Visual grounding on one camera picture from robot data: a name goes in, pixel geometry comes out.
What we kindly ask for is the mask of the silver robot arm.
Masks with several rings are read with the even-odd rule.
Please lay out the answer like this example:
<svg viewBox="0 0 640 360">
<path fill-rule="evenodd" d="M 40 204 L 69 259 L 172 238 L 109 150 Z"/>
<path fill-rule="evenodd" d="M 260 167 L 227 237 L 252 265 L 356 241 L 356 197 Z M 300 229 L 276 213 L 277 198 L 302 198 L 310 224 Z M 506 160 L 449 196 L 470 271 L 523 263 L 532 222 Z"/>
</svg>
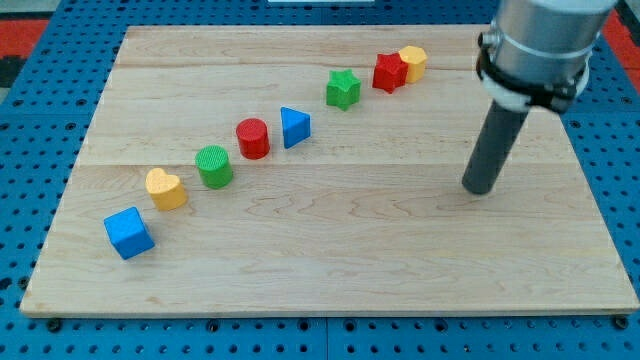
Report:
<svg viewBox="0 0 640 360">
<path fill-rule="evenodd" d="M 589 59 L 616 0 L 503 0 L 478 37 L 476 71 L 502 108 L 564 113 L 586 88 Z"/>
</svg>

